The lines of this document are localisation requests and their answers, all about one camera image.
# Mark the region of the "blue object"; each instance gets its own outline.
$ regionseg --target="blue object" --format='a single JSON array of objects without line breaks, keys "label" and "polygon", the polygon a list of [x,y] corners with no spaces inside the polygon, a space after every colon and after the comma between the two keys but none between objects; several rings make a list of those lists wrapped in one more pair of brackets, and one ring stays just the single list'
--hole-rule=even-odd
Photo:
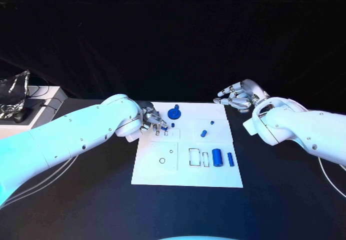
[{"label": "blue object", "polygon": [[174,120],[179,119],[182,116],[182,112],[179,110],[179,105],[177,104],[175,105],[175,108],[172,108],[169,111],[168,111],[168,117]]},{"label": "blue object", "polygon": [[202,134],[201,134],[201,137],[204,138],[204,137],[207,136],[207,134],[208,134],[208,131],[204,130],[204,132],[202,132]]},{"label": "blue object", "polygon": [[236,163],[234,163],[233,153],[228,152],[228,153],[227,153],[227,156],[228,156],[230,166],[234,167],[234,166],[236,166]]},{"label": "blue object", "polygon": [[213,151],[213,162],[215,167],[223,167],[223,151],[217,148]]}]

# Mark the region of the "white cable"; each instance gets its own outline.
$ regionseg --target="white cable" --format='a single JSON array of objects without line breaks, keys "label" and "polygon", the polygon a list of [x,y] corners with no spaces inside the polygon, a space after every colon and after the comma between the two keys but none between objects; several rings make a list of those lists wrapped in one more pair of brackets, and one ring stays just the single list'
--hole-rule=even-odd
[{"label": "white cable", "polygon": [[346,171],[346,167],[341,164],[342,169]]},{"label": "white cable", "polygon": [[45,183],[51,177],[63,170],[63,168],[67,166],[67,164],[71,162],[71,159],[64,163],[64,165],[60,167],[60,169],[51,174],[51,176],[40,183],[37,184],[34,187],[31,187],[28,190],[25,190],[22,193],[19,193],[17,196],[11,197],[8,201],[11,201],[12,199],[15,199],[17,197],[19,197],[22,194],[25,194],[28,191],[31,191],[32,189],[35,189],[42,183]]},{"label": "white cable", "polygon": [[76,160],[79,159],[79,155],[76,156],[73,163],[68,165],[67,169],[63,171],[63,173],[58,175],[58,177],[44,186],[41,187],[38,190],[35,190],[34,192],[31,192],[29,194],[27,194],[25,196],[22,196],[21,198],[12,200],[11,202],[6,202],[5,205],[2,206],[6,207],[8,205],[11,205],[12,203],[15,203],[18,200],[24,199],[25,197],[28,197],[29,195],[35,194],[40,190],[42,190],[50,184],[54,183],[54,181],[61,177],[61,175],[67,172],[67,170],[70,169],[71,165],[74,164]]},{"label": "white cable", "polygon": [[325,171],[325,168],[324,168],[322,159],[321,159],[321,157],[318,157],[318,158],[319,158],[319,164],[321,164],[321,168],[322,168],[322,171],[324,171],[324,173],[325,173],[326,179],[328,179],[329,183],[332,184],[334,188],[338,190],[338,192],[339,192],[339,193],[344,195],[344,197],[346,198],[346,195],[345,195],[344,192],[339,190],[339,188],[337,187],[337,185],[332,183],[331,178],[329,178],[329,176],[328,176],[328,174],[326,174],[326,171]]}]

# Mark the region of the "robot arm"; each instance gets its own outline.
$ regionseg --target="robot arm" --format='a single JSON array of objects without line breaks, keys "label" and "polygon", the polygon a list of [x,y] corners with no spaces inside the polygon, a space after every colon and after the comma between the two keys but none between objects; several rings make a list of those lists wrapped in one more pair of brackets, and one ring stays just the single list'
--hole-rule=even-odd
[{"label": "robot arm", "polygon": [[270,97],[259,84],[247,79],[228,88],[214,102],[231,105],[253,118],[244,122],[252,135],[259,134],[270,145],[293,140],[315,156],[346,165],[346,116],[326,111],[308,110],[295,100]]},{"label": "robot arm", "polygon": [[35,175],[103,144],[115,133],[132,142],[152,124],[168,127],[153,104],[139,104],[117,94],[0,140],[0,206]]}]

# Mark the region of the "aluminum foil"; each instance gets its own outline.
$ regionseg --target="aluminum foil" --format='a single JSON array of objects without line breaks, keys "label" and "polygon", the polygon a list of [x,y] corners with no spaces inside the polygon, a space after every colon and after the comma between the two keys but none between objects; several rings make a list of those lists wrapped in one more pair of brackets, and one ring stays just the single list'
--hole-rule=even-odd
[{"label": "aluminum foil", "polygon": [[0,119],[11,118],[25,106],[29,77],[31,72],[27,70],[19,75],[0,79]]}]

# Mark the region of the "small blue cylinder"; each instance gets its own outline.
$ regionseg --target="small blue cylinder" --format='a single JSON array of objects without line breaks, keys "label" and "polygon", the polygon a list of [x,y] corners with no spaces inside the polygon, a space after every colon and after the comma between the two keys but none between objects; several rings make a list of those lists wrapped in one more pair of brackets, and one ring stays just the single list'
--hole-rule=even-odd
[{"label": "small blue cylinder", "polygon": [[215,167],[223,167],[223,151],[217,148],[213,151],[213,162]]},{"label": "small blue cylinder", "polygon": [[227,153],[227,156],[228,156],[230,166],[234,167],[234,166],[236,166],[236,163],[234,163],[233,153],[228,152],[228,153]]},{"label": "small blue cylinder", "polygon": [[207,136],[207,134],[208,134],[208,131],[204,130],[204,132],[202,132],[202,134],[201,134],[201,137],[204,138],[204,137]]}]

